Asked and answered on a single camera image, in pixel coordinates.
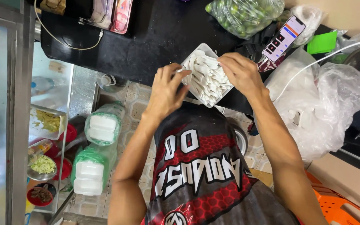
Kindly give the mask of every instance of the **white foam box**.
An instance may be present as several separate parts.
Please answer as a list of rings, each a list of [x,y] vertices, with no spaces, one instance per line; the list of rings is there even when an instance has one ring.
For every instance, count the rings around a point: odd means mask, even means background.
[[[218,56],[216,55],[216,53],[215,53],[206,43],[202,43],[202,44],[200,44],[186,59],[184,59],[184,61],[183,61],[182,64],[181,64],[182,66],[184,66],[184,63],[191,57],[191,55],[192,55],[196,50],[202,50],[202,51],[204,51],[206,56],[209,56],[209,57],[212,57],[212,58],[215,58],[215,59],[218,58]],[[183,84],[189,84],[189,83],[191,82],[191,76],[192,76],[192,74],[184,77],[183,80],[182,80],[182,83],[183,83]],[[229,88],[223,93],[223,95],[216,100],[215,104],[213,104],[213,105],[207,104],[207,105],[205,105],[205,106],[208,107],[208,108],[212,108],[212,107],[213,107],[214,105],[216,105],[233,87],[234,87],[233,85],[232,85],[232,86],[229,86]],[[193,94],[200,102],[202,102],[201,99],[200,99],[200,96],[198,95],[198,92],[195,90],[194,87],[192,87],[192,86],[190,87],[190,92],[191,92],[191,94]]]

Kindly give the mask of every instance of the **smartphone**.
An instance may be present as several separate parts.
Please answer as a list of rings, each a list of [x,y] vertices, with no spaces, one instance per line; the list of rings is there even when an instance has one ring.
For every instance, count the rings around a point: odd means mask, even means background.
[[[292,43],[305,29],[305,24],[296,16],[292,16],[269,42],[262,54],[270,61],[276,62],[293,45]]]

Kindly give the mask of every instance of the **white cable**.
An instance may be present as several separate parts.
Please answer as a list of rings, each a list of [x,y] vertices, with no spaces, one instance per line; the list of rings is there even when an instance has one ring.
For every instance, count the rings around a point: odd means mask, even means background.
[[[329,58],[330,56],[333,56],[334,54],[337,54],[337,53],[339,53],[339,52],[341,52],[341,51],[343,51],[343,50],[345,50],[345,49],[348,49],[348,48],[350,48],[350,47],[353,47],[353,46],[356,46],[356,45],[359,45],[359,44],[360,44],[360,42],[357,42],[357,43],[348,45],[347,47],[344,47],[344,48],[342,48],[342,49],[340,49],[340,50],[338,50],[338,51],[335,51],[334,53],[332,53],[332,54],[330,54],[330,55],[328,55],[328,56],[326,56],[326,57],[323,57],[323,58],[319,59],[318,61],[316,61],[316,62],[314,62],[314,63],[311,63],[311,64],[307,65],[305,68],[301,69],[297,74],[295,74],[295,75],[288,81],[288,83],[287,83],[286,86],[284,87],[283,91],[280,93],[280,95],[279,95],[274,101],[276,101],[277,99],[280,98],[280,96],[284,93],[284,91],[286,90],[286,88],[287,88],[287,86],[290,84],[290,82],[291,82],[299,73],[301,73],[304,69],[307,69],[307,68],[311,67],[312,65],[314,65],[314,64],[316,64],[316,63],[318,63],[318,62],[320,62],[320,61],[323,61],[323,60]]]
[[[98,38],[98,42],[97,42],[93,47],[86,48],[86,49],[78,49],[78,48],[73,48],[72,46],[69,46],[68,44],[62,43],[62,42],[59,41],[54,35],[52,35],[52,33],[50,33],[50,32],[48,31],[48,29],[45,28],[44,24],[41,22],[40,18],[38,17],[37,10],[36,10],[36,3],[37,3],[37,0],[34,0],[34,12],[36,12],[36,17],[37,17],[38,21],[40,22],[40,24],[42,25],[42,27],[44,27],[44,29],[51,35],[51,37],[55,38],[55,40],[57,40],[59,43],[63,44],[64,46],[67,46],[67,47],[69,47],[69,48],[71,48],[71,49],[76,49],[76,50],[88,50],[88,49],[92,49],[92,48],[96,47],[96,46],[100,43],[101,38],[102,38],[102,36],[103,36],[103,34],[104,34],[104,30],[103,30],[103,29],[101,29],[101,32],[100,32],[100,35],[99,35],[100,37]]]

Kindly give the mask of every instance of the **red and black jersey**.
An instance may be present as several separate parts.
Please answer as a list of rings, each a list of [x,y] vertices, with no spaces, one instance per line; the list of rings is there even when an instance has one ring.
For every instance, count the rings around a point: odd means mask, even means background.
[[[255,178],[216,108],[184,103],[155,134],[150,203],[142,224],[299,224]]]

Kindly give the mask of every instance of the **wheel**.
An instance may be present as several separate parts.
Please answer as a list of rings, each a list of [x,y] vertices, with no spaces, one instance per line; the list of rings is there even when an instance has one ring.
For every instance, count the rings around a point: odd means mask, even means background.
[[[230,124],[234,131],[236,131],[236,142],[238,145],[238,148],[241,151],[241,154],[244,156],[245,153],[247,152],[247,148],[248,148],[248,139],[247,139],[247,135],[245,134],[245,132],[241,129],[241,127],[235,125],[235,124]]]

